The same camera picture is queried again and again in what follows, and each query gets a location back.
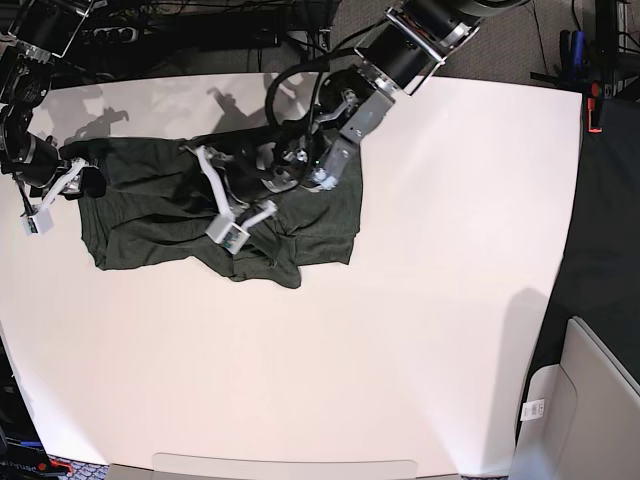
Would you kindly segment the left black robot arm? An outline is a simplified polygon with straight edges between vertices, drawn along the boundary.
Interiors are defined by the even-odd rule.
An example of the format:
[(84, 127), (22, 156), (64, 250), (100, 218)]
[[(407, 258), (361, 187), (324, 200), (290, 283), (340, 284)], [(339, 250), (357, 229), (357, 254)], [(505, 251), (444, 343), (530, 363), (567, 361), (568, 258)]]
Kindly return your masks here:
[[(298, 188), (329, 191), (359, 156), (363, 139), (394, 106), (413, 95), (487, 18), (515, 1), (402, 1), (376, 24), (354, 34), (357, 45), (334, 50), (280, 74), (267, 90), (266, 125), (210, 134), (189, 142), (208, 179), (217, 214), (207, 236), (237, 254), (251, 229), (277, 211), (275, 198)], [(274, 100), (291, 76), (317, 77), (307, 113), (278, 120)]]

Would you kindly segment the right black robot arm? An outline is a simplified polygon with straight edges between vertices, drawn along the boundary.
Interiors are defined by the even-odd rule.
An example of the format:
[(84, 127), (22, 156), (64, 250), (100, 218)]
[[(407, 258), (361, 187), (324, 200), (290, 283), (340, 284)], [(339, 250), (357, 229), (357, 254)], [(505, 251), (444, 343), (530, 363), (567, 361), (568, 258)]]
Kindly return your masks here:
[(102, 191), (81, 157), (63, 159), (53, 138), (29, 132), (34, 110), (51, 89), (55, 62), (66, 55), (93, 10), (92, 1), (26, 1), (1, 36), (1, 173), (15, 182), (28, 235), (53, 227), (57, 197), (77, 199)]

